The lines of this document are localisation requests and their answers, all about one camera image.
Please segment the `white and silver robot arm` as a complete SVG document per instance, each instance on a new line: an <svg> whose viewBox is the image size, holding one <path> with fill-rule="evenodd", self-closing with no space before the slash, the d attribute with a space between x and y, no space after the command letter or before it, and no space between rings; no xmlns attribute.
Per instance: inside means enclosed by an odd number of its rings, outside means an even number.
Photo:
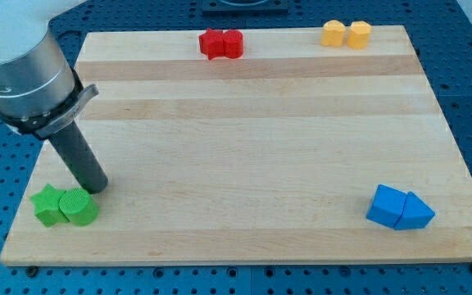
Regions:
<svg viewBox="0 0 472 295"><path fill-rule="evenodd" d="M98 89L82 85L49 27L80 4L0 0L0 118L18 134L49 141L81 187L99 193L108 178L75 123Z"/></svg>

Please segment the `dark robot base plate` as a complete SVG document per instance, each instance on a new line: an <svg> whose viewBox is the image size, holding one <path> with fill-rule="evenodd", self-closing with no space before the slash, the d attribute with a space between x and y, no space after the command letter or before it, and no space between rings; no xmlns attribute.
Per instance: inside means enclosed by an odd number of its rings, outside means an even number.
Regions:
<svg viewBox="0 0 472 295"><path fill-rule="evenodd" d="M203 15L254 12L287 12L289 0L201 0Z"/></svg>

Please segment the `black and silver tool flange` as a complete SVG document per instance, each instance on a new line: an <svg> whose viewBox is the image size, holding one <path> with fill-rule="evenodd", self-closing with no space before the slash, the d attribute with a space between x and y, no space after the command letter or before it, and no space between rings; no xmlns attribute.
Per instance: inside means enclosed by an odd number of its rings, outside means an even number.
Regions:
<svg viewBox="0 0 472 295"><path fill-rule="evenodd" d="M77 72L71 68L74 88L65 100L36 116L14 116L0 107L0 118L17 134L32 134L39 140L51 138L68 127L86 104L99 94L95 84L84 87Z"/></svg>

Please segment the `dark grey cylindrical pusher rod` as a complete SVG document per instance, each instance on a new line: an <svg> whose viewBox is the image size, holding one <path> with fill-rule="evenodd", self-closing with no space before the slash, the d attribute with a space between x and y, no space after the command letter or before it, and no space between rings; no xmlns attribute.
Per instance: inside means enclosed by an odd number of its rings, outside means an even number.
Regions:
<svg viewBox="0 0 472 295"><path fill-rule="evenodd" d="M107 187L108 178L74 121L49 141L83 189L94 194Z"/></svg>

